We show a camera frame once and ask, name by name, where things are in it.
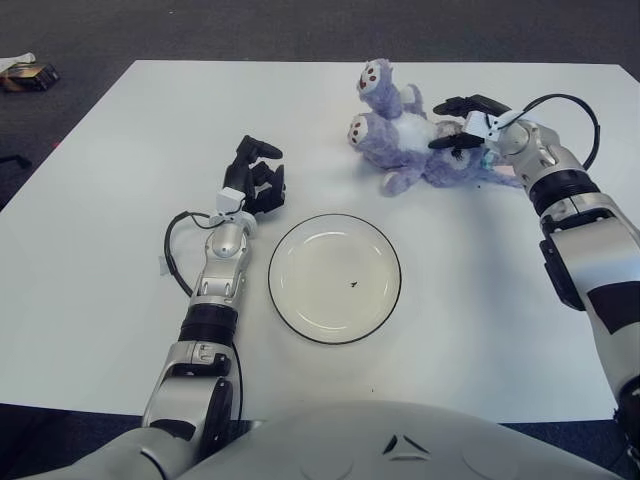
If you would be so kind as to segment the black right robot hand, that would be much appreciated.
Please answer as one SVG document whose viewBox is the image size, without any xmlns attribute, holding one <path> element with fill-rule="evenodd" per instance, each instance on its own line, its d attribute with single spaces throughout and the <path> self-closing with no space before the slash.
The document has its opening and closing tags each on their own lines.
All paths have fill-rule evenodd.
<svg viewBox="0 0 640 480">
<path fill-rule="evenodd" d="M 468 114 L 473 111 L 499 117 L 509 110 L 510 107 L 480 94 L 475 94 L 470 97 L 456 96 L 448 98 L 433 108 L 433 112 L 437 115 L 461 118 L 466 118 Z M 429 147 L 435 150 L 445 148 L 466 150 L 480 147 L 483 143 L 484 140 L 481 137 L 468 133 L 456 133 L 432 140 L 429 143 Z"/>
</svg>

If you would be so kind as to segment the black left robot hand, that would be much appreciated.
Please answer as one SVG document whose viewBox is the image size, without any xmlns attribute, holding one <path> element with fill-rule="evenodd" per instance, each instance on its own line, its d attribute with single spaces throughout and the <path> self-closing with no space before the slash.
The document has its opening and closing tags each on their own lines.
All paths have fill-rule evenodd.
<svg viewBox="0 0 640 480">
<path fill-rule="evenodd" d="M 285 201 L 284 166 L 272 170 L 260 158 L 279 160 L 277 147 L 245 135 L 236 149 L 234 161 L 226 168 L 216 209 L 228 214 L 245 211 L 268 213 Z"/>
</svg>

